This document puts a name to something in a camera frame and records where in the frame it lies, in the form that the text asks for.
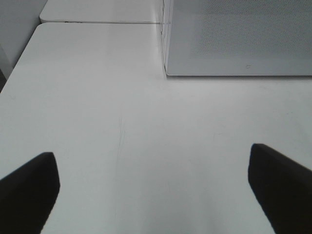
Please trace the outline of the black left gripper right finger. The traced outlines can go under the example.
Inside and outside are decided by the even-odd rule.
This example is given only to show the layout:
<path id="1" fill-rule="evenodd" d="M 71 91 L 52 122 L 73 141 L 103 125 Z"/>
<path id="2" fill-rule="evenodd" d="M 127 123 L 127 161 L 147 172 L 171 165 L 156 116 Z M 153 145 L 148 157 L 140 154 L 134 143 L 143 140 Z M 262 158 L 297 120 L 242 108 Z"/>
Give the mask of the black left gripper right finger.
<path id="1" fill-rule="evenodd" d="M 276 234 L 312 232 L 312 172 L 260 143 L 251 147 L 248 182 Z"/>

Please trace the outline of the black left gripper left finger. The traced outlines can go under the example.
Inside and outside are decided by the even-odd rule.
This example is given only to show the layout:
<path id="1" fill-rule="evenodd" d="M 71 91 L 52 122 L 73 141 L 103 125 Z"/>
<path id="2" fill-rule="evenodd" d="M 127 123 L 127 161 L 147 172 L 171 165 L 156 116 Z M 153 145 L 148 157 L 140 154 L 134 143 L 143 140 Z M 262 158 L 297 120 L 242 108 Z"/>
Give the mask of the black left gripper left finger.
<path id="1" fill-rule="evenodd" d="M 42 153 L 0 181 L 0 232 L 41 233 L 60 191 L 55 156 Z"/>

